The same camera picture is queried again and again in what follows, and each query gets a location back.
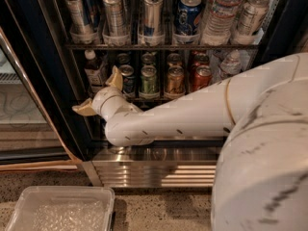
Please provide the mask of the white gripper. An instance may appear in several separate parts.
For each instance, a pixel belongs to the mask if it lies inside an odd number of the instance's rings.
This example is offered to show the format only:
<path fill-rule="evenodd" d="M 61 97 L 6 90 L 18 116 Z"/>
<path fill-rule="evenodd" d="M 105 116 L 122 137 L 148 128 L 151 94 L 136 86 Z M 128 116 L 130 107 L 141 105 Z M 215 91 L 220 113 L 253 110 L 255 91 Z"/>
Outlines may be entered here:
<path fill-rule="evenodd" d="M 123 79 L 121 71 L 113 66 L 112 74 L 106 81 L 107 87 L 100 90 L 93 98 L 86 99 L 80 105 L 75 105 L 72 110 L 80 116 L 95 116 L 96 114 L 108 121 L 116 111 L 126 104 L 121 90 Z"/>

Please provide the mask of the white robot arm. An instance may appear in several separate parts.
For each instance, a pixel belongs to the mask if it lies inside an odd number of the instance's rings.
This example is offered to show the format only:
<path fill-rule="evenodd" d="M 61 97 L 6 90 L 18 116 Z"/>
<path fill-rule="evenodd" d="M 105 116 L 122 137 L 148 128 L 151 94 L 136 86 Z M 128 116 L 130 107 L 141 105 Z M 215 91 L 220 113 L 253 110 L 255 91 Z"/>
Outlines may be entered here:
<path fill-rule="evenodd" d="M 105 88 L 74 107 L 99 115 L 115 146 L 224 138 L 212 189 L 213 231 L 308 231 L 308 54 L 252 68 L 142 111 Z"/>

